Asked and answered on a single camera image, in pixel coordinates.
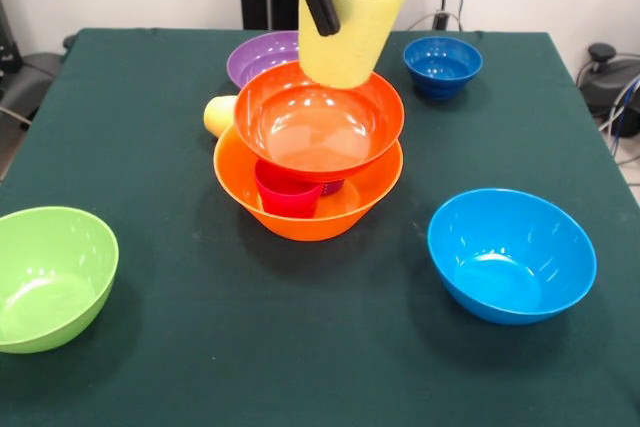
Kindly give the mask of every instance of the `light blue bowl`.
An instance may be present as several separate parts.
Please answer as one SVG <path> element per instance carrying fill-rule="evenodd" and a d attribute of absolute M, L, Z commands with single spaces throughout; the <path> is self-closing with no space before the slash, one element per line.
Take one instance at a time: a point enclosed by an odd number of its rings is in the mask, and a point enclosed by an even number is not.
<path fill-rule="evenodd" d="M 559 314 L 596 277 L 596 254 L 580 225 L 546 200 L 513 190 L 453 197 L 431 219 L 427 244 L 456 301 L 497 324 Z"/>
<path fill-rule="evenodd" d="M 478 49 L 452 37 L 415 40 L 405 48 L 403 59 L 416 88 L 434 100 L 456 95 L 484 63 Z"/>

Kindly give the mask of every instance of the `black device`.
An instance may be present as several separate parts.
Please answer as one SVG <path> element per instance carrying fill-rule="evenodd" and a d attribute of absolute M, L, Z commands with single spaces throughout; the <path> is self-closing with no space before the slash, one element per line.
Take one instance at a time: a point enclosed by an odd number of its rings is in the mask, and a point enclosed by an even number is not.
<path fill-rule="evenodd" d="M 578 87 L 591 115 L 606 120 L 622 90 L 640 75 L 640 55 L 618 54 L 605 43 L 591 44 L 588 52 L 591 62 L 578 75 Z M 640 95 L 630 96 L 624 117 L 614 122 L 612 130 L 620 137 L 640 132 Z"/>

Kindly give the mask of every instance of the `stacked bowls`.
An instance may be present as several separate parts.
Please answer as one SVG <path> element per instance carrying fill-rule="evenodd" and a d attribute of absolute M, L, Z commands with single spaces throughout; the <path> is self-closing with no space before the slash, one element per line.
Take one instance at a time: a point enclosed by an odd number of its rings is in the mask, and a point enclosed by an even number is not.
<path fill-rule="evenodd" d="M 296 45 L 291 34 L 260 36 L 232 53 L 227 67 L 241 91 L 214 168 L 266 228 L 318 241 L 350 229 L 395 186 L 404 106 L 375 73 L 353 89 L 314 82 L 287 50 Z M 250 55 L 240 62 L 243 52 Z"/>

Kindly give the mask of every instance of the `pink cup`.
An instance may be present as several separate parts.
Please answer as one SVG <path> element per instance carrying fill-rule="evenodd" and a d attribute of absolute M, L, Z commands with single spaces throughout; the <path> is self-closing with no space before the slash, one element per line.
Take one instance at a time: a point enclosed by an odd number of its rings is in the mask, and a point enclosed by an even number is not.
<path fill-rule="evenodd" d="M 335 182 L 328 182 L 324 184 L 322 188 L 322 196 L 333 195 L 338 192 L 344 185 L 344 180 L 336 180 Z"/>
<path fill-rule="evenodd" d="M 311 218 L 324 184 L 291 179 L 278 167 L 259 160 L 254 169 L 265 212 L 281 217 Z"/>

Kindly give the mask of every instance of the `dark orange bowl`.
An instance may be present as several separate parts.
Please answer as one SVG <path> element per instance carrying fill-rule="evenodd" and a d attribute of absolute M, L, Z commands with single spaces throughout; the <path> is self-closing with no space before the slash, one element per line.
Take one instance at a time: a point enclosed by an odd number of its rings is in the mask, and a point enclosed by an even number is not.
<path fill-rule="evenodd" d="M 257 156 L 312 182 L 349 177 L 384 154 L 404 106 L 378 74 L 351 90 L 311 81 L 298 61 L 254 77 L 238 95 L 235 125 Z"/>
<path fill-rule="evenodd" d="M 312 218 L 268 214 L 254 177 L 259 157 L 242 141 L 234 127 L 218 139 L 213 165 L 222 188 L 267 229 L 291 240 L 315 241 L 336 237 L 360 220 L 396 185 L 402 172 L 402 149 L 397 140 L 377 160 L 345 180 L 342 188 L 321 197 Z"/>

